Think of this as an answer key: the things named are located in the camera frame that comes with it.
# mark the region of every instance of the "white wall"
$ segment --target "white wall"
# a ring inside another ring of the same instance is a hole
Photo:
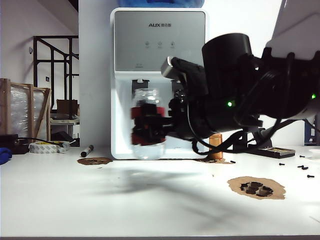
[[[110,13],[117,0],[79,0],[81,146],[110,145]]]
[[[78,24],[77,11],[67,0],[55,0],[60,11],[69,14],[67,22]],[[44,7],[43,0],[2,0],[1,1],[1,77],[9,78],[12,82],[33,84],[33,54],[29,54],[29,47],[33,47],[33,36],[39,35],[77,35],[77,28],[69,29],[61,19],[56,17]],[[68,50],[67,40],[48,40],[64,52]],[[79,50],[78,40],[74,42],[74,51]],[[50,49],[42,43],[38,43],[38,57],[50,58]],[[78,73],[79,62],[74,61],[73,72]],[[55,64],[54,90],[56,99],[64,99],[64,72],[63,63]],[[38,86],[51,87],[51,83],[45,82],[45,77],[50,75],[50,63],[39,63]],[[79,77],[73,81],[74,99],[79,99]]]
[[[68,0],[37,0],[72,33],[79,32],[78,12]]]
[[[253,55],[261,57],[266,43],[272,38],[280,5],[281,0],[206,0],[202,8],[209,13],[210,39],[227,33],[244,33],[250,38]],[[265,128],[275,122],[266,116],[261,120]],[[304,131],[304,123],[295,122],[277,131],[272,143],[274,146],[303,146]],[[223,133],[223,139],[231,133]]]
[[[79,50],[81,145],[110,145],[110,29],[109,15],[116,0],[79,0]],[[271,39],[281,0],[206,0],[210,36],[240,32],[249,35],[252,52],[260,57]],[[273,119],[263,118],[265,126]],[[301,145],[303,123],[280,130],[273,138],[275,146]]]

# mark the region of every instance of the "tape roll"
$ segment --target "tape roll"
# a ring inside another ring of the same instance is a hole
[[[64,153],[70,148],[68,141],[53,141],[53,143],[62,143],[63,147],[46,142],[33,142],[29,144],[29,152],[34,154]]]

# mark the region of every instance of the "dispenser control panel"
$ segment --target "dispenser control panel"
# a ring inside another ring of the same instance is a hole
[[[203,11],[116,11],[114,70],[160,71],[168,56],[203,66],[205,29]]]

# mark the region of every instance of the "small black parts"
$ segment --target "small black parts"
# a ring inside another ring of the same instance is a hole
[[[242,183],[240,189],[241,191],[245,191],[246,194],[256,195],[258,197],[269,197],[274,192],[270,187],[264,186],[262,183],[256,181]]]

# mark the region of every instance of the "blue object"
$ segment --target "blue object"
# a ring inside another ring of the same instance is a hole
[[[118,0],[122,8],[201,8],[205,0]]]
[[[0,165],[5,164],[12,158],[12,152],[6,147],[0,147]]]

